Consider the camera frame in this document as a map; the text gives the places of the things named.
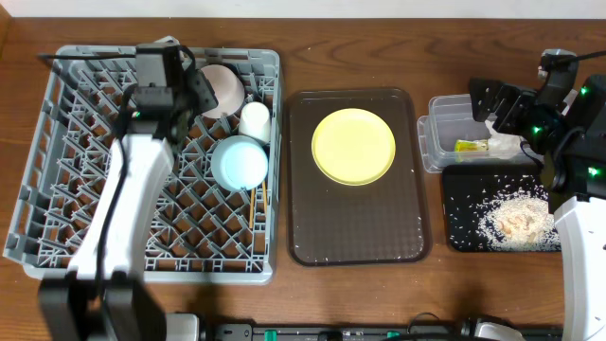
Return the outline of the yellow plate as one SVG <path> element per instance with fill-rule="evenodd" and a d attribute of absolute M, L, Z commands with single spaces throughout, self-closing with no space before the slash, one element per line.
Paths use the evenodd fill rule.
<path fill-rule="evenodd" d="M 311 142 L 316 167 L 330 180 L 359 187 L 377 181 L 392 166 L 396 139 L 378 115 L 360 108 L 337 110 L 316 126 Z"/>

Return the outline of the wooden chopstick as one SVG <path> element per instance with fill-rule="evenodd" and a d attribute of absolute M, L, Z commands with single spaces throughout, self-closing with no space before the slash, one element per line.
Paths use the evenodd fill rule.
<path fill-rule="evenodd" d="M 250 191 L 250 206 L 249 206 L 249 229 L 254 230 L 255 224 L 255 212 L 256 212 L 256 188 L 252 188 Z"/>
<path fill-rule="evenodd" d="M 267 215 L 268 213 L 268 200 L 267 200 L 267 186 L 266 186 L 266 181 L 263 180 L 263 182 L 261 183 L 261 188 L 262 188 L 262 202 L 263 202 L 263 212 L 265 215 Z"/>

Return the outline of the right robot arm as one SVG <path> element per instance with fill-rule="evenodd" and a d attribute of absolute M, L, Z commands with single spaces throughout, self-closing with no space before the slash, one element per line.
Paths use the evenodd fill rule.
<path fill-rule="evenodd" d="M 472 116 L 518 135 L 544 159 L 540 178 L 561 241 L 565 340 L 605 337 L 605 78 L 589 76 L 563 112 L 583 56 L 543 52 L 538 90 L 472 78 Z"/>

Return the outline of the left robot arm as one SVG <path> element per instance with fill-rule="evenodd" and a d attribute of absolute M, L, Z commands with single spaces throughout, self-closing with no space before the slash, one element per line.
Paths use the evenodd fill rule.
<path fill-rule="evenodd" d="M 193 52 L 138 45 L 137 82 L 122 95 L 111 163 L 85 238 L 66 274 L 46 276 L 39 306 L 54 340 L 199 340 L 196 314 L 168 314 L 144 285 L 157 200 L 197 116 L 218 100 Z"/>

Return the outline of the light blue bowl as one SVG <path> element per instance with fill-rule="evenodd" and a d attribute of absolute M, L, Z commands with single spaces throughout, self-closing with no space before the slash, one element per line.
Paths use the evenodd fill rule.
<path fill-rule="evenodd" d="M 210 167 L 220 187 L 230 191 L 251 190 L 267 176 L 269 159 L 255 139 L 233 135 L 219 142 Z"/>

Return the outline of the yellow green snack wrapper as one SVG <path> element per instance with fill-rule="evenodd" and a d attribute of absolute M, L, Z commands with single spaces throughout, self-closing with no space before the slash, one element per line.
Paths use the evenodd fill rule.
<path fill-rule="evenodd" d="M 487 139 L 473 141 L 458 139 L 454 144 L 456 153 L 486 152 L 488 149 L 489 141 Z"/>

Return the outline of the white cup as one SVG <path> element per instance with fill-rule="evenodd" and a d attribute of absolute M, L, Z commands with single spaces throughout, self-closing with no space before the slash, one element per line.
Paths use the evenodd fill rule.
<path fill-rule="evenodd" d="M 271 117 L 269 109 L 261 102 L 252 101 L 241 110 L 239 134 L 254 138 L 266 145 L 271 138 Z"/>

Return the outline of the grey plastic dishwasher rack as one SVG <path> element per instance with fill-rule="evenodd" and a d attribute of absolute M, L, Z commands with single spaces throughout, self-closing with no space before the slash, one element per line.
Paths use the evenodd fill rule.
<path fill-rule="evenodd" d="M 268 213 L 256 189 L 254 230 L 250 191 L 221 188 L 211 154 L 235 135 L 238 115 L 195 120 L 157 203 L 146 244 L 148 282 L 268 283 L 276 270 L 282 75 L 270 49 L 194 49 L 199 66 L 221 64 L 241 80 L 247 101 L 271 113 Z M 49 76 L 4 256 L 32 278 L 62 276 L 84 241 L 110 168 L 111 123 L 123 91 L 136 81 L 134 48 L 66 45 Z"/>

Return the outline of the dark brown serving tray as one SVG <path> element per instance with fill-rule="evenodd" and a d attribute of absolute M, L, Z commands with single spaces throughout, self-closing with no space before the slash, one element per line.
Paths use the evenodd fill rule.
<path fill-rule="evenodd" d="M 365 109 L 395 137 L 395 160 L 359 187 L 328 178 L 312 158 L 312 134 L 327 115 Z M 288 100 L 289 251 L 303 266 L 407 263 L 431 249 L 431 228 L 410 96 L 398 88 L 304 91 Z"/>

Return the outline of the pink bowl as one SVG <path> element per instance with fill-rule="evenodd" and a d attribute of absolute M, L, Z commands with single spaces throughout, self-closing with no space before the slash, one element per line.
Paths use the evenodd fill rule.
<path fill-rule="evenodd" d="M 236 74 L 220 64 L 204 66 L 201 71 L 210 82 L 218 101 L 218 106 L 204 111 L 203 116 L 221 118 L 236 114 L 242 107 L 245 96 L 243 84 Z"/>

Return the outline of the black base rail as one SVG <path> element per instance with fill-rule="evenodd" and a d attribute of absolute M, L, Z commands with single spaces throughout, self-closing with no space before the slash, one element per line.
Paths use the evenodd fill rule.
<path fill-rule="evenodd" d="M 422 313 L 407 326 L 255 326 L 222 324 L 207 327 L 195 314 L 167 315 L 168 340 L 198 341 L 401 341 L 401 340 L 520 340 L 557 341 L 559 328 L 516 329 L 506 320 L 476 316 L 455 324 Z"/>

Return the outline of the clear plastic bin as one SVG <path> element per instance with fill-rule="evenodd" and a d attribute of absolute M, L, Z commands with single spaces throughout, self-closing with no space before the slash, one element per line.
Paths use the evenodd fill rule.
<path fill-rule="evenodd" d="M 476 141 L 491 138 L 486 123 L 472 116 L 469 94 L 434 97 L 428 104 L 428 115 L 417 121 L 422 164 L 429 173 L 441 173 L 448 166 L 464 165 L 532 165 L 533 162 L 516 146 L 506 151 L 456 152 L 458 140 Z"/>

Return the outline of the white paper napkin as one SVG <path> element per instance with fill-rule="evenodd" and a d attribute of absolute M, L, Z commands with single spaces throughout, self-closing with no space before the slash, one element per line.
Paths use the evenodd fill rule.
<path fill-rule="evenodd" d="M 522 152 L 520 148 L 522 139 L 520 136 L 496 132 L 492 127 L 493 121 L 490 120 L 486 120 L 485 125 L 490 133 L 490 137 L 487 140 L 490 156 L 500 159 L 510 159 Z"/>

